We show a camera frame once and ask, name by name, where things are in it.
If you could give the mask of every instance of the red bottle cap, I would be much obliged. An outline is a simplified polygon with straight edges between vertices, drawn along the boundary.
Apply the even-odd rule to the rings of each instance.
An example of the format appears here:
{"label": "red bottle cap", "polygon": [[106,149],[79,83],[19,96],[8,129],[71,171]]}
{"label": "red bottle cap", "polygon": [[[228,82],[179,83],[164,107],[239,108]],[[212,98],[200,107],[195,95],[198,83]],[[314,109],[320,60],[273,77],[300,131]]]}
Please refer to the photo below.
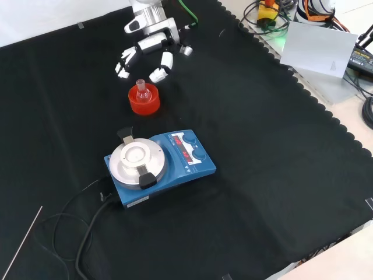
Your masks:
{"label": "red bottle cap", "polygon": [[158,88],[149,83],[146,83],[145,85],[146,88],[148,88],[152,93],[152,98],[149,100],[149,102],[140,103],[136,101],[136,94],[138,92],[137,85],[133,86],[128,93],[128,99],[131,104],[132,111],[142,116],[148,116],[155,113],[160,106]]}

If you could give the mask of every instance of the blue knob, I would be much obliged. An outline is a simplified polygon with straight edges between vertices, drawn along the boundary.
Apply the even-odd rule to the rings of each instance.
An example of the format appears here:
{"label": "blue knob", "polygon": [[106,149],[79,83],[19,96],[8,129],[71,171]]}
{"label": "blue knob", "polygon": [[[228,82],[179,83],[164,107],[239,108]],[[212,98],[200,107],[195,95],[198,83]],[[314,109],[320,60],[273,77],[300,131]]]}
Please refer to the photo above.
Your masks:
{"label": "blue knob", "polygon": [[189,144],[194,144],[196,142],[196,136],[193,132],[187,131],[184,133],[182,139]]}
{"label": "blue knob", "polygon": [[204,160],[206,159],[206,152],[201,148],[197,148],[192,152],[192,156],[194,156],[196,159]]}

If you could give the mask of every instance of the white paper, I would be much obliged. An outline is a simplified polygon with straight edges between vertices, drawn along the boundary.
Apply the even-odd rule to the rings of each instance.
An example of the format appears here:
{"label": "white paper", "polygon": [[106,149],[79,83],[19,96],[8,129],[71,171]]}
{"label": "white paper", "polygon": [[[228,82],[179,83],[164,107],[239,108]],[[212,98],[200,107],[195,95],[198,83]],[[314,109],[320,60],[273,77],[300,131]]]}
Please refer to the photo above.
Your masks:
{"label": "white paper", "polygon": [[358,35],[290,22],[281,64],[342,78]]}

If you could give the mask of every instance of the black electronic device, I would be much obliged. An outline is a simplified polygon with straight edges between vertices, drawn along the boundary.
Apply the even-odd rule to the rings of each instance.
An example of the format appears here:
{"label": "black electronic device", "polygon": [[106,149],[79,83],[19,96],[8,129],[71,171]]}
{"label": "black electronic device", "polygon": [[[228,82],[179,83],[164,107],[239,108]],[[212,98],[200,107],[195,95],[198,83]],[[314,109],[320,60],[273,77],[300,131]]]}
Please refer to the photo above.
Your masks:
{"label": "black electronic device", "polygon": [[362,75],[373,77],[373,55],[355,47],[347,67]]}

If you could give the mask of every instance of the black fabric mat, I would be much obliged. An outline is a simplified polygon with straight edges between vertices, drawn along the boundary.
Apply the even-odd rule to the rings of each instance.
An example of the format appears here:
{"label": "black fabric mat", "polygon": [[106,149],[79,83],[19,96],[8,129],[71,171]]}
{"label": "black fabric mat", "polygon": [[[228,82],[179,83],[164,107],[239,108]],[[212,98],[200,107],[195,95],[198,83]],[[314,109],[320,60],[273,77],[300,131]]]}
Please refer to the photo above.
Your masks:
{"label": "black fabric mat", "polygon": [[[83,264],[95,279],[265,279],[372,218],[364,201],[373,196],[371,154],[218,2],[186,4],[200,19],[190,32],[195,51],[175,56],[151,117],[134,115],[127,93],[161,53],[143,59],[129,81],[114,73],[136,40],[123,34],[130,8],[0,50],[1,272],[40,205],[41,218],[54,214],[107,174],[103,157],[127,125],[140,138],[193,129],[217,173],[106,211]],[[172,1],[166,9],[178,25],[189,22]],[[71,212],[89,220],[99,190],[111,188],[103,181]],[[61,226],[58,248],[74,256],[84,227]],[[50,229],[38,235],[51,244]],[[8,279],[66,275],[27,239]]]}

